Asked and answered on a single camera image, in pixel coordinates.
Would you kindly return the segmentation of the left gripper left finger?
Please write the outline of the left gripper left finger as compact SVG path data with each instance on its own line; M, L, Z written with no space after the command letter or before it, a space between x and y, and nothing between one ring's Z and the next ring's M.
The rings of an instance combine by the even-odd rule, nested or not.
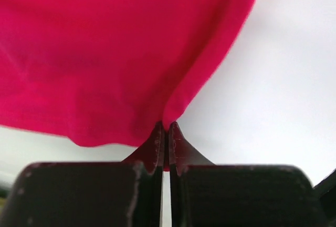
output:
M37 162L17 177L1 226L161 226L163 126L120 162Z

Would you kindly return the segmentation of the red t shirt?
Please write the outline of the red t shirt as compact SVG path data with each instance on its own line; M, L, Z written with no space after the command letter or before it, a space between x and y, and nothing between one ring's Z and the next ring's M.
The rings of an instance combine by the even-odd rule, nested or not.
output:
M1 125L140 146L221 64L255 0L1 0Z

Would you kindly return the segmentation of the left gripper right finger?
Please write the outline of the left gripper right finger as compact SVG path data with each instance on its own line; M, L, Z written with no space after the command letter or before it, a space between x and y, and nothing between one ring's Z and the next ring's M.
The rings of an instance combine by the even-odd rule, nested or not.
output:
M287 165L215 165L183 136L167 135L173 226L326 226L310 181Z

